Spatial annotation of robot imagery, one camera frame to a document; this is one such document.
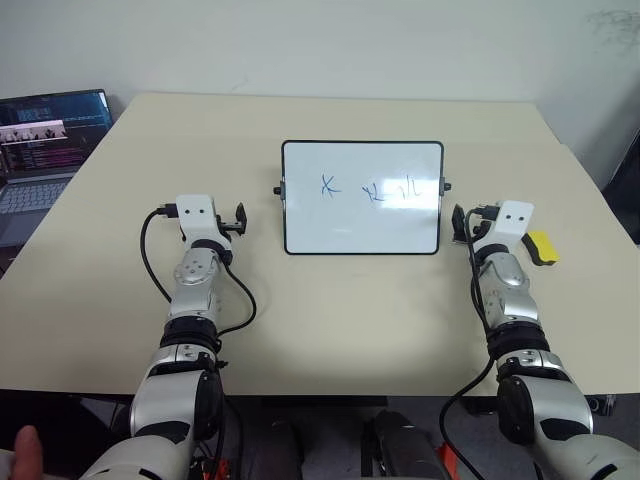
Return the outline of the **person's bare hand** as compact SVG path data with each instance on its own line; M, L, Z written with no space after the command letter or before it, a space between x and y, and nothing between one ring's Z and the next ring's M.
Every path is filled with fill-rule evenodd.
M12 480L42 480L43 453L38 432L34 426L22 427L14 441Z

